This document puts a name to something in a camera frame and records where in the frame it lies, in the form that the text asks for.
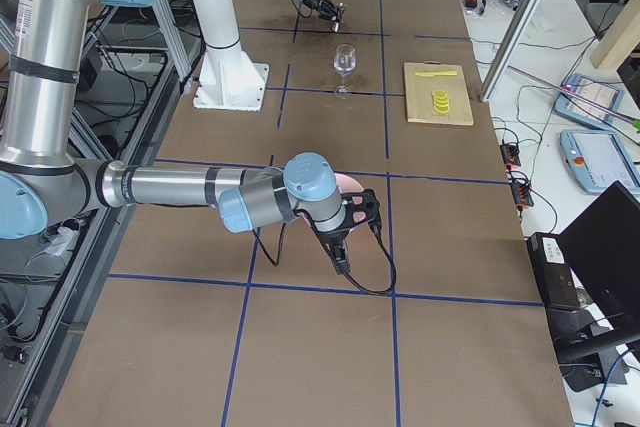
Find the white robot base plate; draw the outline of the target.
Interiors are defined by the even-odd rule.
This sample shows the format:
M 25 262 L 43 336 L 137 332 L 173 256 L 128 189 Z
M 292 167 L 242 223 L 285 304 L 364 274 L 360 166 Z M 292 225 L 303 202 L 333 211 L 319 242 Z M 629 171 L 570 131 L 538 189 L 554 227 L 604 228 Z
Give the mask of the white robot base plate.
M 257 112 L 261 110 L 269 75 L 269 65 L 242 62 L 229 69 L 224 62 L 216 67 L 203 62 L 193 106 L 197 109 L 217 109 Z

